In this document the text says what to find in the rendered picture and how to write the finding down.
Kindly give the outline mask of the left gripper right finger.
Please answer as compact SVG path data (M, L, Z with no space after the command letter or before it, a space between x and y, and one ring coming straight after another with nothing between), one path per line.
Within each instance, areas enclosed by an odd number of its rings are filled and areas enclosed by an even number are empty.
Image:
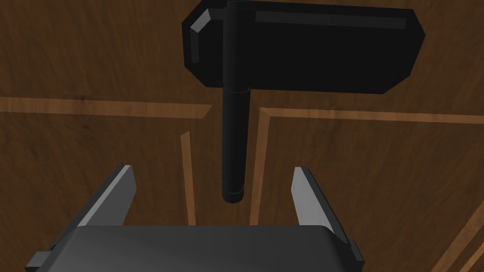
M343 227L308 168L294 169L291 194L299 225L324 226L344 243L349 242Z

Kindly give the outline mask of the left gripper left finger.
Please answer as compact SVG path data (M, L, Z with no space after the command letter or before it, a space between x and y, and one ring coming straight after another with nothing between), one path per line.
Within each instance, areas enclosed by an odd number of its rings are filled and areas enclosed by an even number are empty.
M49 250L53 250L76 227L122 225L136 189L132 166L119 165L49 246Z

